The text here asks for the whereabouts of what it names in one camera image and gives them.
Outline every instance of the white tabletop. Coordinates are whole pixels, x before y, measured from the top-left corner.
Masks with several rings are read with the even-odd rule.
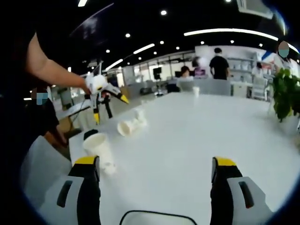
[[[82,102],[78,103],[65,111],[62,110],[62,111],[56,112],[56,117],[58,120],[61,120],[65,117],[69,117],[76,113],[79,113],[80,111],[85,110],[89,107],[90,107],[90,100],[85,100],[83,103]]]
[[[267,118],[269,104],[238,97],[171,93],[143,106],[149,125],[125,138],[117,122],[130,110],[98,129],[108,134],[118,172],[100,177],[100,218],[119,224],[129,210],[153,210],[210,224],[212,157],[232,159],[244,176],[278,210],[300,172],[293,142]],[[83,133],[70,139],[72,162],[86,155]]]

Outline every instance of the face mask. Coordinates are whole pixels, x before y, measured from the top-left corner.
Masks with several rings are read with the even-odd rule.
[[[279,53],[279,55],[280,55],[281,57],[286,58],[286,57],[288,56],[288,54],[289,54],[289,50],[288,50],[288,49],[284,49],[284,50],[279,49],[279,50],[278,50],[278,53]]]

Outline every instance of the black cable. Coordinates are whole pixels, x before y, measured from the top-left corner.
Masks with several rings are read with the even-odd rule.
[[[85,100],[82,102],[82,104],[81,104],[81,106],[80,106],[80,109],[79,109],[79,112],[77,113],[76,117],[71,121],[71,126],[70,126],[70,129],[69,129],[68,132],[70,132],[70,131],[72,130],[73,123],[74,123],[74,121],[77,119],[77,117],[78,117],[78,115],[79,115],[81,109],[83,108],[83,104],[84,104]]]
[[[197,225],[197,223],[190,217],[186,217],[186,216],[182,216],[182,215],[176,215],[176,214],[169,214],[169,213],[164,213],[164,212],[154,212],[154,211],[145,211],[145,210],[131,210],[126,212],[121,221],[120,221],[120,225],[122,225],[125,217],[127,216],[127,214],[131,213],[131,212],[145,212],[145,213],[153,213],[153,214],[159,214],[159,215],[164,215],[164,216],[171,216],[171,217],[180,217],[180,218],[184,218],[184,219],[188,219],[190,220],[194,225]]]

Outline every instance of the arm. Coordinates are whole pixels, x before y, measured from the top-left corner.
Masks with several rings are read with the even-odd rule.
[[[68,72],[65,68],[47,58],[40,48],[36,34],[28,46],[26,71],[50,84],[64,87],[78,87],[89,93],[84,78]]]
[[[229,77],[230,76],[230,69],[229,69],[229,64],[228,64],[227,60],[225,60],[225,67],[226,67],[226,76]]]

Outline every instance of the computer monitor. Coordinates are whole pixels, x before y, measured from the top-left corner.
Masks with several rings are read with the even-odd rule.
[[[159,74],[161,74],[161,67],[153,69],[153,74],[154,74],[154,75],[159,75]]]
[[[180,71],[175,71],[175,77],[181,77],[181,72]]]
[[[190,75],[190,76],[195,76],[195,71],[194,71],[194,70],[190,70],[190,71],[189,71],[189,75]]]

